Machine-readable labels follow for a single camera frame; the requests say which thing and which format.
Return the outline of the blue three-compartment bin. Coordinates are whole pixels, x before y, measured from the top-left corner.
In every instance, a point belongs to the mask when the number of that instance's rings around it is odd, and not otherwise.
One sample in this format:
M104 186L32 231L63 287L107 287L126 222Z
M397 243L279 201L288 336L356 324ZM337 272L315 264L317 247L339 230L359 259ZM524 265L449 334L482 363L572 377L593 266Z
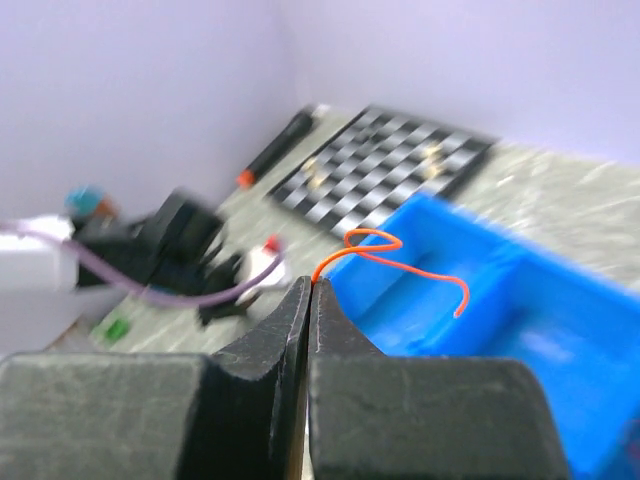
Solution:
M639 475L639 299L417 194L402 242L329 272L346 317L391 356L511 357L541 382L577 479Z

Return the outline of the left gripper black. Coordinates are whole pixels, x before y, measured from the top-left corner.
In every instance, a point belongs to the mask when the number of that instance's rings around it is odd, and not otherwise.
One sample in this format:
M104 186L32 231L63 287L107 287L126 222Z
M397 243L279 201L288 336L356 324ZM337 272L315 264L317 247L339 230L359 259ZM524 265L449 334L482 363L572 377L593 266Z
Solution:
M204 296L239 285L236 273L243 255L216 263L224 245L224 219L189 192L176 189L143 220L139 241L150 251L147 284L182 296Z

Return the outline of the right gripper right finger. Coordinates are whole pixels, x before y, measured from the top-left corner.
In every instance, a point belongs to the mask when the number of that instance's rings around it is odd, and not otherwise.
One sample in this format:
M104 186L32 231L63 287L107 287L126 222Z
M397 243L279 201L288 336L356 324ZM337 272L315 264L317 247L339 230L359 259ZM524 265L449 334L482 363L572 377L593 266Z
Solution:
M309 450L318 479L566 479L543 389L523 363L391 357L327 280L310 304Z

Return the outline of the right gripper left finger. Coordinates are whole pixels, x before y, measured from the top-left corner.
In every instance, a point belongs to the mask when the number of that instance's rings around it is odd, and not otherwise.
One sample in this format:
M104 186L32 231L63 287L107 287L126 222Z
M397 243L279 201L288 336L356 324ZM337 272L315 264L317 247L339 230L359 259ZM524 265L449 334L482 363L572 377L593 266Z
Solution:
M311 283L216 353L38 353L1 364L5 479L283 479Z

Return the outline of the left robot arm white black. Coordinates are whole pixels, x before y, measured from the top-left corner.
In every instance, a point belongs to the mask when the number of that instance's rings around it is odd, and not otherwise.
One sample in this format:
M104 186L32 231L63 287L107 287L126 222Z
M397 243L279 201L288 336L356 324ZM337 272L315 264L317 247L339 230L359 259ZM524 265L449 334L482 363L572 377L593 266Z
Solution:
M223 219L180 190L139 220L98 207L85 216L44 215L17 224L34 234L1 234L4 355L42 350L79 318L102 319L123 299L109 280L80 264L78 246L137 284L176 295L213 294L239 284L242 254L212 262L210 246Z

